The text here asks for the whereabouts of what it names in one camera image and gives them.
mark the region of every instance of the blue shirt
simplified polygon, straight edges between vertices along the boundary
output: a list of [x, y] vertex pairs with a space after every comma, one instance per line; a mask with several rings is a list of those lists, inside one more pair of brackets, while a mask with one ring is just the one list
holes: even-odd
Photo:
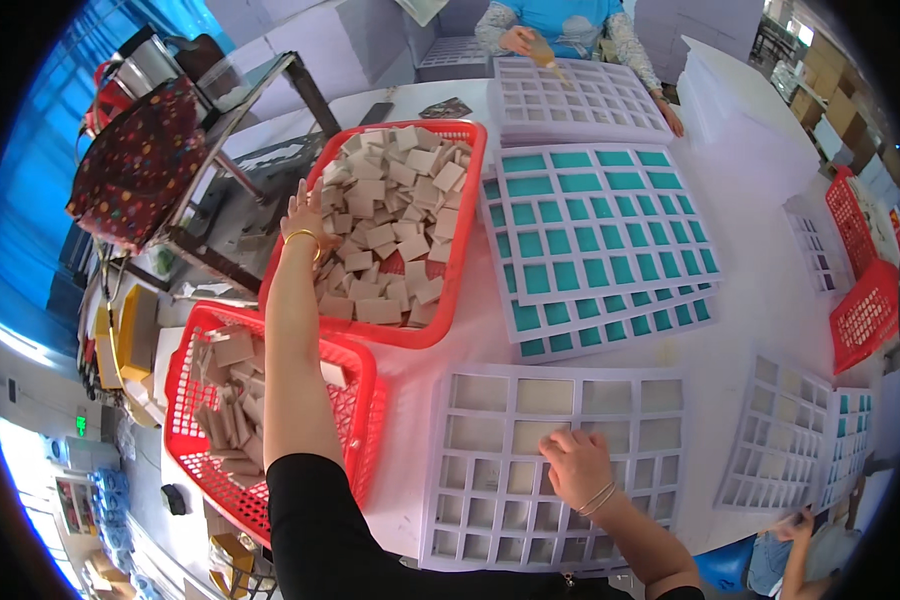
[[620, 0], [496, 0], [520, 25], [539, 31], [562, 59], [589, 59], [604, 21], [623, 13]]

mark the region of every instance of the floral sleeve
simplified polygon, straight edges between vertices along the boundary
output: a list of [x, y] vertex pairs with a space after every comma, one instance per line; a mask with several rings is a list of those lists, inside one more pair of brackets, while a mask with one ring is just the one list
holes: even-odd
[[492, 56], [503, 56], [510, 54], [510, 51], [500, 47], [500, 37], [515, 21], [516, 13], [513, 10], [499, 2], [491, 2], [490, 6], [486, 7], [486, 12], [483, 13], [473, 33], [477, 36], [480, 47]]
[[660, 79], [654, 73], [647, 51], [634, 32], [634, 21], [625, 12], [617, 12], [606, 19], [606, 30], [610, 32], [620, 61], [633, 69], [647, 90], [659, 90]]

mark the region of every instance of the white table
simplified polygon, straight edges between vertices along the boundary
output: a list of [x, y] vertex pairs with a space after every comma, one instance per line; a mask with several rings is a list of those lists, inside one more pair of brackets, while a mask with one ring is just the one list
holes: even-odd
[[[394, 102], [387, 121], [419, 118], [427, 106], [453, 96], [465, 102], [488, 133], [486, 161], [500, 147], [499, 132], [487, 103], [488, 79], [436, 81], [374, 90], [339, 98], [330, 108], [344, 129], [355, 127], [377, 102]], [[313, 117], [298, 111], [234, 134], [227, 148], [241, 155], [282, 139], [298, 136]], [[683, 366], [689, 402], [689, 445], [685, 487], [676, 516], [677, 536], [692, 554], [707, 552], [769, 526], [775, 519], [714, 510], [724, 466], [740, 416], [748, 365], [755, 344], [769, 352], [792, 356], [798, 364], [832, 380], [833, 347], [828, 315], [835, 300], [811, 291], [799, 254], [780, 209], [780, 201], [762, 190], [716, 169], [675, 140], [673, 158], [695, 193], [700, 210], [720, 252], [725, 274], [716, 295], [714, 325], [659, 341], [577, 359], [566, 366], [637, 368]], [[823, 201], [828, 181], [819, 176], [811, 196]], [[409, 557], [420, 553], [420, 521], [427, 468], [431, 391], [450, 361], [509, 362], [511, 347], [496, 286], [490, 248], [475, 224], [467, 242], [463, 293], [447, 336], [423, 350], [368, 343], [377, 370], [388, 387], [383, 447], [364, 516], [385, 550]], [[872, 385], [881, 364], [871, 357], [842, 373], [840, 385]]]

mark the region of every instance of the red plastic basket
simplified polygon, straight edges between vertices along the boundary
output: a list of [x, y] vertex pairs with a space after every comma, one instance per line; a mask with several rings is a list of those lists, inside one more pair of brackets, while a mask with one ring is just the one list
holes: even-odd
[[873, 260], [830, 313], [834, 375], [864, 360], [897, 333], [899, 289], [897, 267], [886, 260]]
[[874, 238], [867, 227], [867, 219], [860, 210], [851, 185], [847, 183], [847, 178], [852, 176], [853, 172], [849, 168], [843, 165], [837, 167], [837, 176], [826, 191], [826, 205], [837, 222], [837, 229], [840, 230], [843, 246], [853, 268], [853, 277], [859, 282], [877, 254]]
[[[459, 216], [456, 218], [456, 229], [454, 230], [456, 243], [450, 250], [450, 260], [447, 261], [446, 265], [427, 261], [427, 276], [430, 279], [443, 276], [443, 291], [440, 294], [436, 315], [429, 325], [417, 330], [374, 325], [357, 320], [320, 317], [320, 331], [336, 331], [337, 333], [344, 333], [348, 336], [362, 338], [371, 342], [380, 342], [402, 348], [421, 349], [429, 348], [444, 339], [447, 331], [450, 330], [454, 311], [457, 309], [457, 294], [460, 293], [461, 279], [464, 274], [467, 240], [470, 235], [470, 226], [473, 224], [474, 209], [477, 204], [480, 171], [483, 169], [484, 164], [484, 149], [487, 147], [487, 130], [479, 123], [455, 119], [427, 119], [384, 123], [382, 125], [356, 126], [352, 129], [341, 131], [330, 139], [320, 158], [310, 171], [310, 175], [307, 177], [307, 185], [313, 186], [317, 181], [317, 177], [324, 172], [324, 167], [336, 159], [338, 150], [344, 145], [344, 142], [354, 135], [360, 134], [367, 129], [407, 127], [408, 125], [429, 130], [441, 138], [466, 142], [473, 148], [473, 151], [470, 153], [470, 166], [466, 170], [466, 183], [460, 191]], [[271, 282], [274, 279], [276, 266], [280, 260], [280, 251], [282, 250], [283, 244], [278, 242], [273, 247], [273, 253], [266, 264], [266, 273], [264, 274], [259, 294], [260, 312], [262, 313], [265, 313], [267, 309], [267, 296], [270, 294]], [[395, 252], [383, 262], [380, 270], [383, 273], [402, 274], [403, 259]]]
[[[256, 337], [264, 335], [261, 313], [211, 301], [197, 302], [193, 306], [180, 347], [169, 360], [164, 446], [216, 510], [258, 543], [269, 547], [267, 502], [270, 492], [267, 484], [243, 489], [231, 482], [220, 471], [220, 459], [206, 455], [209, 441], [193, 418], [195, 409], [200, 406], [206, 404], [214, 408], [219, 403], [215, 386], [203, 386], [190, 378], [193, 342], [208, 339], [207, 331], [225, 325], [242, 325]], [[336, 433], [343, 447], [350, 491], [363, 508], [380, 450], [386, 390], [377, 379], [376, 361], [366, 347], [334, 337], [332, 340], [321, 339], [319, 348], [320, 358], [343, 366], [351, 382], [345, 390], [327, 386], [327, 392], [333, 403]]]

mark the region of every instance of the silver bracelet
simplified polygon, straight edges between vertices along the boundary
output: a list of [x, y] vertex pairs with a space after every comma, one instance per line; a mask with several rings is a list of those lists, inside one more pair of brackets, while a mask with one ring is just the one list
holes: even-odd
[[604, 504], [607, 503], [608, 500], [611, 499], [611, 496], [613, 496], [613, 493], [616, 491], [617, 491], [617, 484], [616, 483], [610, 484], [610, 492], [606, 496], [604, 496], [602, 500], [600, 500], [600, 504], [593, 507], [593, 509], [588, 510], [587, 512], [580, 512], [579, 515], [581, 517], [589, 517], [590, 515], [593, 515], [598, 510], [600, 510], [600, 507], [602, 507]]
[[584, 502], [584, 503], [583, 503], [583, 506], [579, 507], [579, 510], [582, 511], [582, 510], [586, 509], [586, 508], [588, 507], [588, 505], [589, 505], [591, 502], [595, 501], [597, 498], [600, 498], [600, 496], [602, 496], [603, 493], [606, 492], [606, 491], [610, 488], [610, 486], [612, 486], [612, 485], [613, 485], [613, 482], [611, 481], [610, 483], [608, 483], [608, 484], [606, 484], [605, 486], [603, 486], [603, 488], [602, 488], [600, 491], [598, 491], [597, 493], [593, 494], [593, 497], [592, 497], [592, 498], [590, 498], [589, 500], [587, 500], [586, 502]]

